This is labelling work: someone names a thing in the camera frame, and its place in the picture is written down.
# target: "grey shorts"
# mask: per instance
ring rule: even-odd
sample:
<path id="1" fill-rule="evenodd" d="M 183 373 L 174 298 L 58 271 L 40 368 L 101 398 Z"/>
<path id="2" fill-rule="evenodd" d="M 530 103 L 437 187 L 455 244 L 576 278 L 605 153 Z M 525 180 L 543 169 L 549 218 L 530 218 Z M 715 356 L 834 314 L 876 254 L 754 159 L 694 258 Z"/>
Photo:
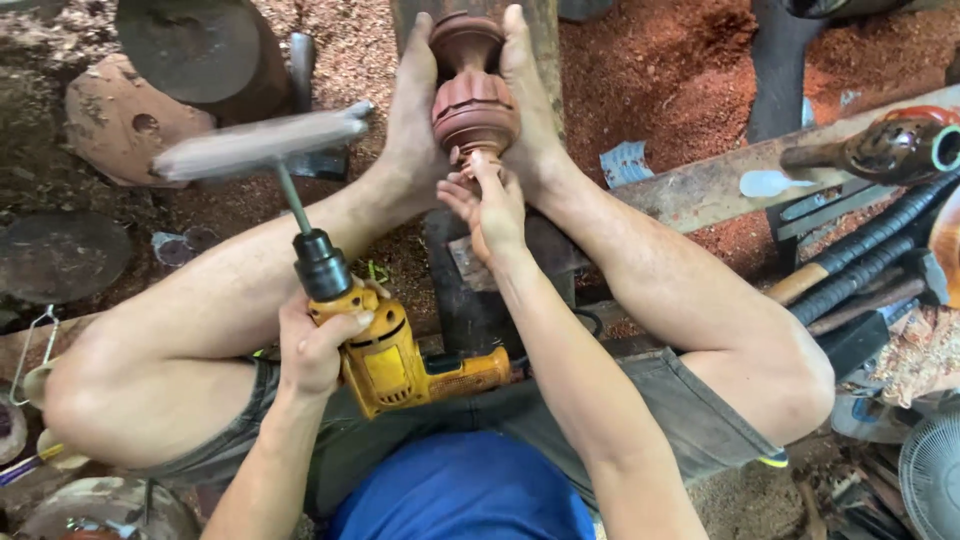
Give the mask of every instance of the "grey shorts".
<path id="1" fill-rule="evenodd" d="M 256 381 L 246 409 L 200 448 L 157 467 L 134 471 L 174 484 L 225 482 L 253 445 L 279 380 L 279 363 L 256 362 Z M 625 356 L 623 371 L 636 385 L 666 434 L 684 481 L 742 465 L 774 447 L 669 349 Z M 401 446 L 448 431 L 494 430 L 537 447 L 569 477 L 589 508 L 597 502 L 587 470 L 550 414 L 535 380 L 479 396 L 362 418 L 346 388 L 333 394 L 324 413 L 310 464 L 304 511 L 320 518 L 337 505 L 388 455 Z"/>

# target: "round hole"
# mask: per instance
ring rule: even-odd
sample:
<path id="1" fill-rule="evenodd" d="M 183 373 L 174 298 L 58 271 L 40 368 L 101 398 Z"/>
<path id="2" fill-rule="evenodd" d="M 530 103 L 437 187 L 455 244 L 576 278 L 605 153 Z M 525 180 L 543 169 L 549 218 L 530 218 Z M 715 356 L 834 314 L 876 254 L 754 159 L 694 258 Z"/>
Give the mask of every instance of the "round hole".
<path id="1" fill-rule="evenodd" d="M 960 128 L 949 126 L 933 139 L 933 164 L 942 171 L 960 165 Z"/>
<path id="2" fill-rule="evenodd" d="M 139 134 L 156 133 L 160 129 L 160 123 L 156 121 L 156 118 L 144 112 L 134 116 L 131 125 L 133 125 L 133 130 Z"/>

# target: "dirt floor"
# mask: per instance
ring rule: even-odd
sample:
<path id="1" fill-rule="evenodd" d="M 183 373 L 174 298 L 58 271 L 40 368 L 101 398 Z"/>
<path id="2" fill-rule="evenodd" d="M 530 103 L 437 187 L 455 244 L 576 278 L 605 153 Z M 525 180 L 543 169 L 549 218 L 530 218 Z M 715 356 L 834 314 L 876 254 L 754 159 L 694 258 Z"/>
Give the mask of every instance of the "dirt floor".
<path id="1" fill-rule="evenodd" d="M 337 109 L 362 98 L 374 102 L 370 133 L 351 148 L 351 176 L 362 174 L 383 145 L 396 70 L 388 2 L 254 4 L 281 41 L 292 31 L 317 40 L 319 108 Z M 105 292 L 58 307 L 63 318 L 114 306 L 171 273 L 154 257 L 153 233 L 204 225 L 228 238 L 285 208 L 269 176 L 186 189 L 118 187 L 72 154 L 63 131 L 63 93 L 90 65 L 120 50 L 111 24 L 114 10 L 110 0 L 69 0 L 50 21 L 0 15 L 0 226 L 36 211 L 91 209 L 123 224 L 132 240 L 127 271 Z M 598 157 L 623 140 L 648 141 L 654 172 L 743 144 L 756 93 L 749 57 L 755 29 L 749 0 L 623 0 L 602 20 L 562 24 L 571 156 L 602 184 Z M 957 11 L 878 17 L 825 31 L 807 51 L 805 94 L 817 121 L 941 87 L 958 40 Z M 308 180 L 299 187 L 307 202 L 335 189 Z M 762 212 L 690 237 L 748 281 L 770 278 L 775 252 Z M 368 254 L 389 269 L 386 286 L 413 316 L 434 310 L 425 255 L 419 222 L 394 231 Z M 595 275 L 587 279 L 595 280 Z M 0 330 L 4 314 L 12 319 L 6 331 L 15 331 L 40 312 L 40 306 L 0 295 Z M 613 333 L 630 331 L 624 326 Z M 832 462 L 836 449 L 826 454 L 820 463 Z M 693 494 L 711 538 L 780 538 L 802 521 L 792 485 L 790 472 L 757 465 L 712 479 Z"/>

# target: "metal rod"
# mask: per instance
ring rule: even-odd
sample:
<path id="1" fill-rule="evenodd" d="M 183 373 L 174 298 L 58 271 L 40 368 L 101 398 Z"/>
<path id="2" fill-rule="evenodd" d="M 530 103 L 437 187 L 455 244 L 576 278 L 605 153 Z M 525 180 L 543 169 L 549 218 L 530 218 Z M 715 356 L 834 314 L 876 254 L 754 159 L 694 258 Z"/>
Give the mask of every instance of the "metal rod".
<path id="1" fill-rule="evenodd" d="M 294 219 L 297 220 L 300 232 L 309 234 L 313 231 L 313 227 L 310 226 L 310 222 L 306 218 L 306 212 L 303 211 L 303 203 L 300 202 L 300 196 L 294 187 L 294 179 L 290 177 L 290 171 L 287 170 L 287 166 L 283 161 L 277 160 L 276 175 L 280 178 L 280 189 L 283 190 L 283 196 L 287 198 L 287 204 L 290 205 L 290 211 L 293 212 Z"/>

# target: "blue shirt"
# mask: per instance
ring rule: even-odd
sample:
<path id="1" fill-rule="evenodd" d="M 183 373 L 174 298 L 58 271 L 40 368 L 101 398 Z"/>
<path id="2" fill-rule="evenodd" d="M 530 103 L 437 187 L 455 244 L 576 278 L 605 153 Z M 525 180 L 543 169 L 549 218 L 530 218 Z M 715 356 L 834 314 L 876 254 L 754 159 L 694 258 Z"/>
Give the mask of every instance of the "blue shirt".
<path id="1" fill-rule="evenodd" d="M 595 538 L 564 474 L 491 431 L 434 435 L 381 463 L 337 509 L 328 539 Z"/>

